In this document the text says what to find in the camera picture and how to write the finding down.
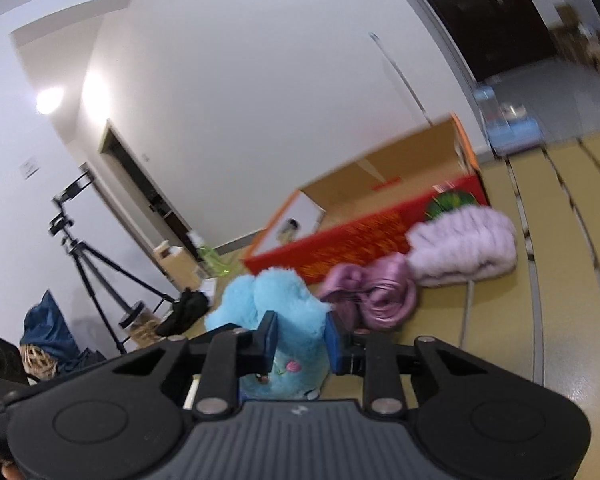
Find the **wall switch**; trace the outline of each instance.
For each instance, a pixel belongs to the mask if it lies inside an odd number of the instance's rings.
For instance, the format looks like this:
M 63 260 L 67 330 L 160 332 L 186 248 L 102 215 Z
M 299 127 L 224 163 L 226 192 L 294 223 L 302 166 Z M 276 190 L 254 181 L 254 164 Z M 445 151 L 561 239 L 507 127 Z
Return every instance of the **wall switch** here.
M 31 157 L 24 164 L 20 165 L 20 173 L 24 177 L 24 180 L 27 180 L 30 176 L 36 173 L 40 167 L 35 158 Z

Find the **doorway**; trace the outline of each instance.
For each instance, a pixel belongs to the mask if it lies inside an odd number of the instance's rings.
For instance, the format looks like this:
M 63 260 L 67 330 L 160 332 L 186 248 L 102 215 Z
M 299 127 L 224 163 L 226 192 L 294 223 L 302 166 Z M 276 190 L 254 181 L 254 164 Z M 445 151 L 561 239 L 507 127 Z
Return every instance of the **doorway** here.
M 477 81 L 556 55 L 531 0 L 428 0 Z
M 167 229 L 173 233 L 182 247 L 186 248 L 197 261 L 200 261 L 198 251 L 187 235 L 190 228 L 180 219 L 180 216 L 174 211 L 162 193 L 158 191 L 157 187 L 145 175 L 133 156 L 120 141 L 120 136 L 109 123 L 107 123 L 100 145 L 100 153 L 108 157 L 109 161 L 115 165 L 114 173 L 120 180 L 120 184 L 132 196 L 138 197 L 140 200 L 145 200 L 148 203 L 148 208 L 153 216 L 151 220 L 154 223 L 157 221 L 162 224 L 160 231 Z

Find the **tripod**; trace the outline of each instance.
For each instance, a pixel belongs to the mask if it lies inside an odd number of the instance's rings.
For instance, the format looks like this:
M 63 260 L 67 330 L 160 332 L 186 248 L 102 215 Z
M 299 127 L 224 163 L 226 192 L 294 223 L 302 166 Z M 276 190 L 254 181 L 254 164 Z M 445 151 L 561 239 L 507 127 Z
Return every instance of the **tripod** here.
M 82 184 L 81 180 L 83 180 L 85 176 L 88 179 L 87 184 Z M 130 306 L 124 300 L 124 298 L 122 298 L 122 296 L 120 296 L 118 292 L 111 286 L 107 279 L 102 275 L 102 273 L 98 270 L 98 267 L 96 267 L 93 261 L 91 261 L 91 258 L 96 258 L 106 266 L 110 267 L 111 269 L 117 272 L 120 272 L 120 274 L 122 274 L 123 276 L 126 276 L 133 282 L 137 283 L 146 290 L 160 297 L 160 303 L 158 303 L 158 305 L 154 308 L 154 312 L 156 312 L 156 310 L 158 310 L 161 304 L 163 304 L 165 301 L 168 301 L 169 303 L 174 303 L 175 300 L 168 294 L 164 294 L 163 292 L 152 287 L 137 276 L 134 276 L 133 274 L 128 272 L 128 270 L 123 269 L 116 262 L 114 262 L 110 258 L 107 258 L 100 251 L 91 247 L 87 242 L 80 241 L 71 234 L 69 228 L 74 225 L 74 221 L 67 216 L 66 211 L 64 210 L 63 203 L 67 200 L 71 200 L 72 198 L 74 198 L 76 195 L 78 195 L 78 193 L 80 193 L 85 187 L 87 187 L 92 182 L 93 177 L 91 177 L 89 173 L 85 173 L 83 176 L 81 176 L 72 184 L 70 184 L 69 187 L 67 187 L 67 189 L 65 189 L 61 195 L 53 198 L 53 202 L 60 209 L 60 213 L 56 215 L 55 218 L 50 222 L 49 233 L 52 236 L 55 236 L 60 232 L 64 233 L 64 237 L 62 238 L 62 245 L 64 246 L 67 254 L 71 256 L 72 260 L 74 261 L 75 267 L 78 269 L 78 273 L 80 274 L 80 279 L 82 280 L 84 288 L 87 290 L 87 293 L 91 298 L 93 305 L 96 307 L 96 310 L 98 311 L 102 322 L 104 323 L 107 331 L 109 332 L 109 335 L 113 339 L 116 348 L 121 354 L 126 354 L 126 349 L 123 343 L 128 341 L 128 338 L 121 342 L 116 336 L 113 327 L 111 326 L 109 320 L 107 319 L 107 316 L 104 314 L 104 311 L 100 306 L 100 302 L 96 297 L 96 293 L 93 290 L 93 286 L 89 281 L 89 277 L 87 276 L 84 267 L 86 266 L 91 271 L 91 273 L 96 277 L 96 279 L 100 282 L 103 288 L 109 293 L 113 300 L 124 311 L 125 317 L 119 323 L 120 327 L 128 327 L 142 312 L 142 310 L 144 309 L 144 303 L 142 301 L 138 301 L 134 306 Z

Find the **cardboard box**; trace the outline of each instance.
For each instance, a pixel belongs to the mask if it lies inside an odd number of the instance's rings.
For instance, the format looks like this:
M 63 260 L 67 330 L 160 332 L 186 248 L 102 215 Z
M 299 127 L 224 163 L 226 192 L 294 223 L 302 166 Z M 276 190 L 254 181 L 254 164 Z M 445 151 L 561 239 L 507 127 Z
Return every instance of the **cardboard box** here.
M 193 256 L 182 247 L 171 247 L 162 242 L 154 249 L 154 257 L 180 291 L 187 287 L 198 290 L 206 278 Z
M 425 221 L 432 199 L 445 190 L 471 193 L 487 204 L 477 161 L 458 118 L 407 134 L 296 190 L 246 253 L 254 274 L 295 269 L 320 282 L 335 264 L 365 265 L 408 252 L 405 232 Z M 294 220 L 296 240 L 280 233 Z
M 594 38 L 587 38 L 572 27 L 554 27 L 550 32 L 564 59 L 590 66 L 600 73 L 600 32 Z
M 565 26 L 577 27 L 580 23 L 578 11 L 570 4 L 556 5 L 555 10 L 558 11 L 558 16 Z

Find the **fluffy fabric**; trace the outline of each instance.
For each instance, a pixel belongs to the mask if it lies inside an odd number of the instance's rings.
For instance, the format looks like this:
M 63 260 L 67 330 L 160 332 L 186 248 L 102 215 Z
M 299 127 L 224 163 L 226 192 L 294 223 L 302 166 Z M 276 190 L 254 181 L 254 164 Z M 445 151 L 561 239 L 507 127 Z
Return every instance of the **fluffy fabric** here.
M 333 303 L 350 332 L 361 325 L 392 330 L 415 308 L 416 285 L 404 254 L 393 253 L 366 267 L 337 264 L 322 282 L 318 298 Z
M 330 306 L 314 298 L 292 270 L 269 269 L 240 276 L 226 288 L 222 304 L 205 319 L 207 330 L 226 323 L 255 329 L 264 313 L 278 313 L 278 347 L 268 378 L 240 379 L 250 399 L 306 399 L 320 389 L 329 370 L 324 323 Z
M 422 286 L 485 280 L 511 272 L 517 261 L 511 220 L 490 207 L 468 205 L 407 232 L 407 260 Z

